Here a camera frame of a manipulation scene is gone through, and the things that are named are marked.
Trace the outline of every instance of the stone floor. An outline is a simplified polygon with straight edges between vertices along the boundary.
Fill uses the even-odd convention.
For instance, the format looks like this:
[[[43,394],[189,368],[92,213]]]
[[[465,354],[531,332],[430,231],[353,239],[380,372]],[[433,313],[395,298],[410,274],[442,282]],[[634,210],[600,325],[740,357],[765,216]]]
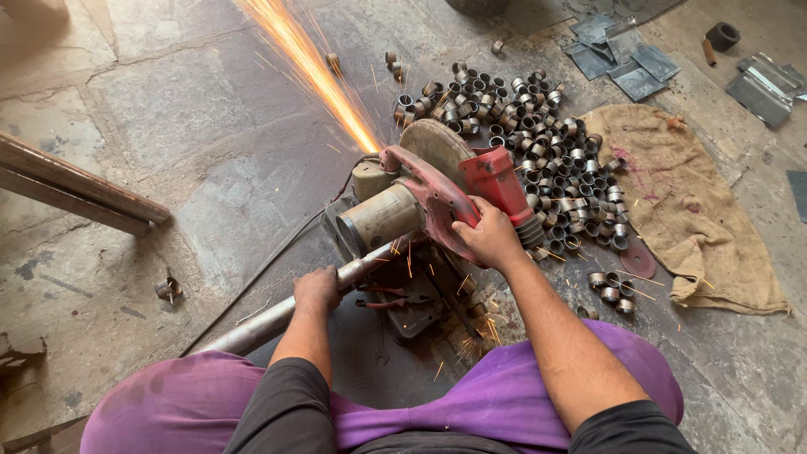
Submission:
[[[63,36],[0,67],[0,130],[168,206],[173,217],[135,239],[0,191],[0,330],[12,341],[41,334],[48,342],[44,366],[0,394],[0,440],[88,414],[117,381],[177,355],[332,197],[360,153],[319,105],[258,64],[255,52],[282,66],[261,29],[230,1],[66,4],[71,26]],[[465,59],[506,80],[545,68],[551,80],[567,81],[565,115],[629,102],[607,77],[587,81],[562,53],[574,19],[520,36],[501,19],[470,19],[433,0],[307,5],[367,111],[380,114],[374,121],[386,143],[397,137],[388,112],[402,89],[383,67],[390,49],[411,65],[410,93],[431,78],[448,81],[450,63]],[[734,25],[742,40],[709,68],[700,40],[718,21]],[[640,26],[645,40],[683,69],[669,90],[644,102],[694,128],[765,241],[793,305],[789,316],[741,316],[674,307],[660,288],[645,288],[657,301],[642,302],[634,317],[602,311],[667,357],[686,399],[682,430],[700,452],[807,452],[807,226],[784,173],[807,170],[807,107],[797,104],[771,130],[723,91],[734,63],[759,51],[807,74],[805,21],[807,4],[799,0],[689,0]],[[9,27],[0,13],[0,43],[24,36]],[[496,57],[487,50],[499,38],[506,45]],[[613,257],[591,256],[593,263],[541,264],[570,304],[593,298],[565,279],[582,282],[587,271],[615,265]],[[291,277],[338,260],[321,227],[311,227],[212,335],[289,295]],[[166,266],[185,290],[174,306],[152,290]],[[670,276],[659,269],[657,279],[669,283]],[[500,327],[503,342],[522,340],[506,286],[494,272],[482,282],[488,284],[478,297],[497,301],[496,311],[509,317]],[[346,339],[363,330],[375,336],[378,325],[367,329],[374,317],[355,308],[334,317],[334,355],[353,358],[335,372],[335,389],[353,398],[376,392],[376,400],[361,403],[421,403],[473,364],[455,364],[462,335],[449,324],[417,347],[390,347],[387,337],[391,364],[408,375],[386,372],[383,385],[358,380],[379,366],[369,349],[362,353]],[[447,367],[433,380],[443,361]],[[404,389],[418,382],[424,392]]]

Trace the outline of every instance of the cutting wheel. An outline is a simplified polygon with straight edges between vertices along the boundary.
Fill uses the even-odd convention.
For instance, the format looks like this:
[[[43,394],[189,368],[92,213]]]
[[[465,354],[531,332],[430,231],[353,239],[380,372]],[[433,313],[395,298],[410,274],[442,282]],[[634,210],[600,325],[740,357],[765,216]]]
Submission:
[[[619,258],[622,266],[632,275],[649,279],[655,274],[655,257],[647,249],[645,242],[635,236],[630,237],[628,248],[619,254]]]
[[[463,192],[468,192],[459,163],[475,158],[476,153],[448,126],[435,120],[418,120],[404,129],[399,145],[449,177]]]

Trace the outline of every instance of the person's left hand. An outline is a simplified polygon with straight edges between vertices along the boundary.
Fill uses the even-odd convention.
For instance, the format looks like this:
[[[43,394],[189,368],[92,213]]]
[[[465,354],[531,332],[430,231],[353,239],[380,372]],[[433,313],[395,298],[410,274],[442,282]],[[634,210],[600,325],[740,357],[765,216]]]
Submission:
[[[334,310],[342,297],[337,288],[337,267],[317,268],[303,277],[294,278],[295,303],[298,309],[320,308]]]

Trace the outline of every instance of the hairy forearm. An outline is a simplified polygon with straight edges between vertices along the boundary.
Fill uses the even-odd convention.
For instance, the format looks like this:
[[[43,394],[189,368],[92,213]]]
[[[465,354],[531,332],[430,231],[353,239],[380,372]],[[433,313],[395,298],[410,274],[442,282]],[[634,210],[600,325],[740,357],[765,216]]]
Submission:
[[[303,358],[320,371],[331,386],[331,351],[328,345],[326,304],[297,303],[286,333],[274,349],[269,365],[283,358]]]
[[[546,390],[570,433],[602,410],[648,398],[530,260],[502,274],[524,319]]]

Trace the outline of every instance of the metal pipe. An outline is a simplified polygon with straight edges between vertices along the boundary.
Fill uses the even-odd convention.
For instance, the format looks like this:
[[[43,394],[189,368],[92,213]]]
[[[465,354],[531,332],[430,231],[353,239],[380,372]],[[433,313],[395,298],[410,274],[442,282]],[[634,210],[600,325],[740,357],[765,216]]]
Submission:
[[[410,244],[418,245],[424,239],[425,235],[419,230],[407,233],[401,237],[400,246],[396,249],[403,256]],[[339,293],[348,293],[353,284],[389,263],[388,260],[392,260],[395,254],[390,248],[391,244],[392,242],[389,242],[361,259],[355,259],[339,268],[337,271]],[[295,298],[292,295],[208,343],[199,351],[216,350],[240,356],[248,355],[286,331],[294,313]]]

